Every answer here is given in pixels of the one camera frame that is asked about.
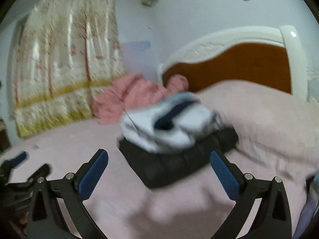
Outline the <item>white navy varsity jacket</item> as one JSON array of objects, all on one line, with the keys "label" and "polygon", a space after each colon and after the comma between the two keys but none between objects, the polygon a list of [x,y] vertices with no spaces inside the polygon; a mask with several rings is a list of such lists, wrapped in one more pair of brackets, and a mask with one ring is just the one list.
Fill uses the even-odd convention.
[{"label": "white navy varsity jacket", "polygon": [[220,114],[190,92],[126,111],[119,124],[126,140],[153,154],[176,154],[224,127]]}]

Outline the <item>pink bed sheet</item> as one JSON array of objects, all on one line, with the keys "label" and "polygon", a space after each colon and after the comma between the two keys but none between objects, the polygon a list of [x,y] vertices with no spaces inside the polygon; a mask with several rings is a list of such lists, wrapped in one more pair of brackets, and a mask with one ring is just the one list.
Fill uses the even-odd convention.
[{"label": "pink bed sheet", "polygon": [[25,181],[45,163],[51,165],[50,179],[60,179],[105,149],[109,164],[84,204],[108,238],[211,238],[234,207],[212,168],[149,190],[118,150],[121,134],[118,125],[73,123],[20,141],[1,160],[29,154],[12,172],[12,182]]}]

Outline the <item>pink pillow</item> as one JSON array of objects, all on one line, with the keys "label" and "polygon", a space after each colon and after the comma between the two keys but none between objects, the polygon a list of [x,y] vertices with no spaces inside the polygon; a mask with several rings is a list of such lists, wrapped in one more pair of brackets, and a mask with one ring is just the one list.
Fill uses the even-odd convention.
[{"label": "pink pillow", "polygon": [[198,97],[239,137],[238,150],[284,176],[318,171],[318,106],[247,81],[223,81]]}]

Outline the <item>folded black garment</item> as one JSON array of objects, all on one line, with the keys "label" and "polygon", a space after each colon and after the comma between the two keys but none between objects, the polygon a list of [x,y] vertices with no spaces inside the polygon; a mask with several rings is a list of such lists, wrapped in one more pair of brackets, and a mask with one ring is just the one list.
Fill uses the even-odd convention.
[{"label": "folded black garment", "polygon": [[238,142],[234,128],[224,128],[198,141],[194,146],[177,154],[153,154],[129,142],[118,141],[118,149],[131,169],[149,189],[168,186],[200,170],[209,163],[210,153],[218,150],[226,153]]}]

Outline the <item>pink crumpled quilt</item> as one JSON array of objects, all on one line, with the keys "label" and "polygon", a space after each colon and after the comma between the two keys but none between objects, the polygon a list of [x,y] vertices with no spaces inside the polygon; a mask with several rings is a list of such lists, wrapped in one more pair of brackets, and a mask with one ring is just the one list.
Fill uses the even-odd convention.
[{"label": "pink crumpled quilt", "polygon": [[186,77],[176,74],[166,86],[145,79],[141,73],[117,79],[93,102],[93,115],[99,123],[117,123],[125,111],[154,105],[179,92],[187,91]]}]

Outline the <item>tree pattern curtain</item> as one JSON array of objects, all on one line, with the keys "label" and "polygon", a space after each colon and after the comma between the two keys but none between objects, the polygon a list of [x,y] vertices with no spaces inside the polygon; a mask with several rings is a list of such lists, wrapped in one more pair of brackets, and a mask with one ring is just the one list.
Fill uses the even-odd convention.
[{"label": "tree pattern curtain", "polygon": [[93,116],[98,94],[123,77],[115,0],[41,0],[12,53],[20,138]]}]

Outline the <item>brown white headboard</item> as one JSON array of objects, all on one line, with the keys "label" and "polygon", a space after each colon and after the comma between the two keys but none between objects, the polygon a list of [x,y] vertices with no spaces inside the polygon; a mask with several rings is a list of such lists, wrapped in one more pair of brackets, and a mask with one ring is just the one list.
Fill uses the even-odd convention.
[{"label": "brown white headboard", "polygon": [[180,74],[191,92],[223,80],[244,80],[307,100],[307,69],[293,26],[244,26],[213,32],[183,46],[158,67],[157,77],[165,85]]}]

